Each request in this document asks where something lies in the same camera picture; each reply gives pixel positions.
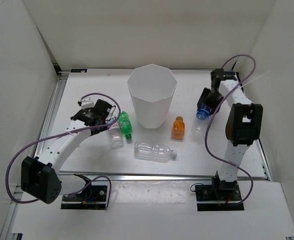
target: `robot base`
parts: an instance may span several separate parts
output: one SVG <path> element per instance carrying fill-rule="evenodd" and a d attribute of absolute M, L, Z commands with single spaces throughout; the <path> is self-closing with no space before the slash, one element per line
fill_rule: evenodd
<path fill-rule="evenodd" d="M 76 210 L 105 210 L 105 202 L 107 199 L 107 186 L 92 185 L 91 187 L 88 187 L 86 189 L 90 190 L 87 196 L 63 196 L 60 208 Z"/>
<path fill-rule="evenodd" d="M 243 204 L 233 204 L 242 200 L 239 186 L 233 192 L 221 195 L 220 198 L 214 192 L 212 185 L 196 185 L 197 208 L 199 212 L 205 211 L 243 211 Z"/>

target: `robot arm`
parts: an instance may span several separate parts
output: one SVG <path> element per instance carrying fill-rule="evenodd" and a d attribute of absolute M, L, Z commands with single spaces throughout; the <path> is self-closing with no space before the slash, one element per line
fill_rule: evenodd
<path fill-rule="evenodd" d="M 219 103 L 236 85 L 238 80 L 230 76 L 222 68 L 211 72 L 211 89 L 205 88 L 198 101 L 198 109 L 203 105 L 210 108 L 210 115 L 217 109 Z M 252 103 L 237 88 L 228 98 L 231 108 L 226 125 L 228 145 L 224 159 L 240 166 L 243 156 L 260 135 L 263 108 L 260 104 Z M 238 168 L 230 164 L 222 164 L 212 178 L 211 185 L 198 186 L 201 201 L 220 201 L 231 198 L 238 201 L 240 194 L 237 184 Z"/>
<path fill-rule="evenodd" d="M 112 105 L 98 100 L 94 107 L 81 109 L 66 128 L 66 132 L 105 124 Z M 64 195 L 84 186 L 83 181 L 68 182 L 58 178 L 63 163 L 72 152 L 89 136 L 107 130 L 107 127 L 91 128 L 57 138 L 54 143 L 35 158 L 26 157 L 21 163 L 21 189 L 37 199 L 50 204 L 59 195 Z"/>

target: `octagonal white bin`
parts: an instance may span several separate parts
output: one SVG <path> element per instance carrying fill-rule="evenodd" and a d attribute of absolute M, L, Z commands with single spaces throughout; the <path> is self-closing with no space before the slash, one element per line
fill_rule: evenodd
<path fill-rule="evenodd" d="M 128 80 L 138 122 L 156 129 L 166 120 L 177 81 L 170 69 L 150 64 L 136 68 Z"/>

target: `orange juice bottle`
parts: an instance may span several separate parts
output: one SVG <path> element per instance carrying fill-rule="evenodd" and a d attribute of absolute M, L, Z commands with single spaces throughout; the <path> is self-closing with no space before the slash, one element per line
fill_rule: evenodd
<path fill-rule="evenodd" d="M 172 127 L 171 137 L 176 140 L 182 140 L 185 135 L 185 123 L 181 116 L 176 117 Z"/>

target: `plastic bottle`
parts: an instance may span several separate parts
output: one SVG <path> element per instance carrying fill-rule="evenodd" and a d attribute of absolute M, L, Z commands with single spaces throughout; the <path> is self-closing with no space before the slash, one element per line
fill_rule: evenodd
<path fill-rule="evenodd" d="M 171 150 L 168 146 L 143 143 L 140 141 L 135 143 L 134 153 L 138 159 L 154 160 L 157 162 L 174 160 L 177 156 L 177 151 Z"/>
<path fill-rule="evenodd" d="M 203 144 L 205 139 L 205 133 L 209 123 L 210 110 L 211 109 L 209 107 L 202 104 L 196 113 L 196 119 L 191 129 L 193 139 L 200 144 Z"/>
<path fill-rule="evenodd" d="M 181 116 L 176 117 L 173 123 L 171 137 L 176 140 L 182 140 L 185 135 L 185 123 Z"/>
<path fill-rule="evenodd" d="M 125 135 L 127 140 L 131 140 L 131 122 L 129 120 L 129 115 L 125 111 L 122 111 L 120 118 L 119 118 L 119 125 L 121 132 Z"/>
<path fill-rule="evenodd" d="M 112 116 L 112 118 L 106 121 L 106 123 L 110 124 L 114 122 L 116 119 L 117 119 L 116 116 Z M 113 125 L 109 126 L 108 132 L 109 132 L 110 141 L 111 141 L 111 148 L 118 149 L 123 147 L 123 139 L 122 139 L 118 122 L 115 122 Z"/>

